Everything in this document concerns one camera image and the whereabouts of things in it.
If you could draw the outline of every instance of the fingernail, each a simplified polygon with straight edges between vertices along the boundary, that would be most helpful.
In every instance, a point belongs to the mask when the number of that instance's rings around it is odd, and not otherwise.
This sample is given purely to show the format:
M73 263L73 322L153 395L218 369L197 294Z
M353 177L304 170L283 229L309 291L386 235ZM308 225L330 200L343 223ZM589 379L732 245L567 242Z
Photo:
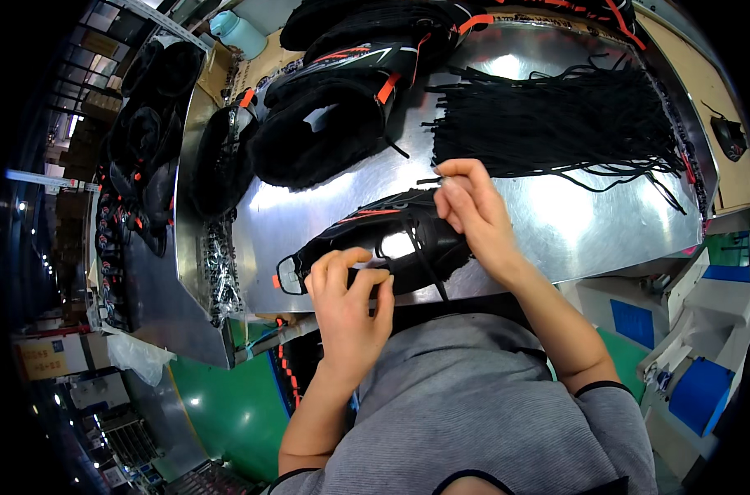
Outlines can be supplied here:
M454 177L444 177L440 185L441 187L446 186L449 191L456 191L458 187Z

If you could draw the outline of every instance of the gray shirt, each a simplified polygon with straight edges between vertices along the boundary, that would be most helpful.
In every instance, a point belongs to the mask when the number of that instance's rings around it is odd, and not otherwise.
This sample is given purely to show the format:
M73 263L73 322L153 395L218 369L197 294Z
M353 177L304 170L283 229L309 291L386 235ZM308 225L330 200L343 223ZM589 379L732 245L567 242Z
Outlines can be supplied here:
M627 388L598 382L573 397L536 337L499 316L456 314L394 335L359 394L355 427L325 468L287 473L272 494L429 494L463 471L521 494L625 477L628 493L657 492Z

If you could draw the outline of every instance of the stainless steel table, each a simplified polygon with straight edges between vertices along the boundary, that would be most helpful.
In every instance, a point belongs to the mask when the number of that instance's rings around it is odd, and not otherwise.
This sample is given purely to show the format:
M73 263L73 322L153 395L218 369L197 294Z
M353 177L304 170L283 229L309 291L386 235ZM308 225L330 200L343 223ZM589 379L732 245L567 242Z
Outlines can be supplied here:
M560 74L568 66L586 64L590 54L599 53L611 54L599 59L604 66L614 64L623 53L634 56L627 45L569 28L497 22L472 33L449 65L521 79L528 78L531 71ZM448 73L432 74L429 84L455 79ZM273 287L277 263L357 207L415 188L417 180L433 177L433 134L420 124L439 117L443 109L436 108L437 94L424 92L427 83L416 82L389 123L389 135L410 159L387 149L299 192L254 179L232 225L240 289L250 312L311 311L307 295L287 295ZM696 133L696 125L690 131ZM521 250L556 283L621 269L701 243L693 186L684 178L662 177L665 175L659 173L657 178L675 194L688 215L672 210L644 179L620 184L606 193L590 193L552 176L494 182L508 205ZM580 171L576 178L597 187L611 180ZM503 291L476 261L457 270L445 286L450 299ZM397 304L439 300L437 289L430 286L398 296Z

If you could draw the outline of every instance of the window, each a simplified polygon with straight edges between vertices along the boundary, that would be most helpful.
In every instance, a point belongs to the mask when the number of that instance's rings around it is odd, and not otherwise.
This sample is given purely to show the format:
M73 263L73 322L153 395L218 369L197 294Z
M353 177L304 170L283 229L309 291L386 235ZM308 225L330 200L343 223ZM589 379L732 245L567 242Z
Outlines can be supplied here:
M78 124L79 120L83 120L83 116L73 115L73 118L70 119L70 128L69 131L67 131L67 139L73 137L73 132L75 132L75 125Z

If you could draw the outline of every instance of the person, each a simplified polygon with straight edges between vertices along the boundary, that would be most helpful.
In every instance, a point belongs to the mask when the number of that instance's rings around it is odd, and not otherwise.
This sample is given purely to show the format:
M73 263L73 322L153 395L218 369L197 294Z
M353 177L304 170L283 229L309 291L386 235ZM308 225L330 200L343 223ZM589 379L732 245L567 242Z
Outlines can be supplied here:
M465 233L534 334L478 313L389 338L393 276L360 270L348 288L348 268L370 252L329 252L306 279L324 357L284 433L270 492L657 492L633 395L597 331L519 252L485 167L459 159L435 171L439 217ZM356 389L360 408L343 437Z

